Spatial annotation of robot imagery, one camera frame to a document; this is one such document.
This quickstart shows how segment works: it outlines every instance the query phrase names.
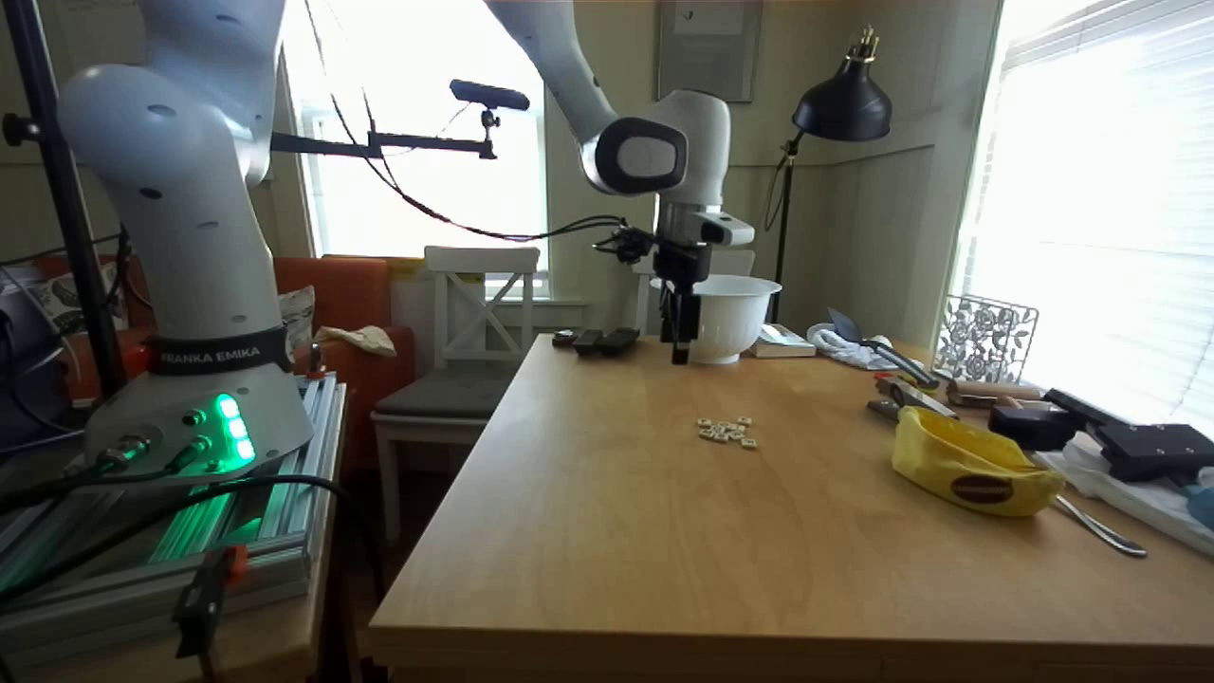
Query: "floor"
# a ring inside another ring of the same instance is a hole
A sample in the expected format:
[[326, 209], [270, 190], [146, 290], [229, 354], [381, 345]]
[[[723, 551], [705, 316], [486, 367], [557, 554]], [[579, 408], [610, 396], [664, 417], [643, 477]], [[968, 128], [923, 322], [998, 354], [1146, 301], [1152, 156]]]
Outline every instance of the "floor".
[[363, 507], [337, 506], [335, 529], [335, 564], [331, 564], [331, 602], [326, 602], [326, 650], [323, 650], [323, 683], [381, 683], [388, 678], [377, 663], [355, 658], [355, 632], [373, 622], [381, 597], [410, 558], [412, 541], [424, 532], [424, 520], [444, 501], [452, 473], [410, 473], [404, 481], [406, 520], [404, 546], [385, 546], [385, 507], [381, 507], [381, 469], [347, 473], [349, 489]]

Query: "white chair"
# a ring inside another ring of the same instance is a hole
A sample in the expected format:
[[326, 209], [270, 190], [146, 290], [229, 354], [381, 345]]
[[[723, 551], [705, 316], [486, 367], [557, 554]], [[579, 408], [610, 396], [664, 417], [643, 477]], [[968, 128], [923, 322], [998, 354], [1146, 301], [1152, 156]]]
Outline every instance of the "white chair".
[[377, 401], [385, 536], [404, 541], [404, 469], [410, 444], [452, 444], [460, 460], [481, 435], [534, 331], [534, 247], [424, 247], [434, 278], [434, 367]]

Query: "small white pieces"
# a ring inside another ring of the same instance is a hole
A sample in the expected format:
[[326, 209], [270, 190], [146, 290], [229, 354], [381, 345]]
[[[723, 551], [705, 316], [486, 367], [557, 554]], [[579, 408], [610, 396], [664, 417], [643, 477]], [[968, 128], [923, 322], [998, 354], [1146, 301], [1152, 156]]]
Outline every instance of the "small white pieces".
[[710, 422], [710, 417], [699, 417], [694, 422], [694, 434], [703, 439], [715, 439], [715, 444], [735, 444], [745, 453], [759, 453], [759, 439], [750, 435], [750, 417], [735, 417], [735, 422]]

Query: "yellow bag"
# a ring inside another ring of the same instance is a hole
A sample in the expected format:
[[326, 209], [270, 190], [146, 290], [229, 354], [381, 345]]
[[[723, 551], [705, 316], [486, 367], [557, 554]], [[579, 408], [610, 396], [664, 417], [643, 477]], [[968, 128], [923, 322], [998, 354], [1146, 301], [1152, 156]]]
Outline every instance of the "yellow bag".
[[1036, 467], [1016, 439], [907, 405], [892, 467], [923, 489], [990, 516], [1036, 516], [1062, 477]]

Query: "wire basket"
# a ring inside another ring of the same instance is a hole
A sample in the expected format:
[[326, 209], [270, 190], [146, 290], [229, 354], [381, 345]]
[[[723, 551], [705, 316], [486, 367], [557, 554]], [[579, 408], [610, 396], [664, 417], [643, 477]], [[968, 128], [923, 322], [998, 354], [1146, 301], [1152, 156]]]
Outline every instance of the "wire basket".
[[1040, 311], [981, 295], [950, 295], [938, 334], [938, 371], [957, 384], [1022, 384]]

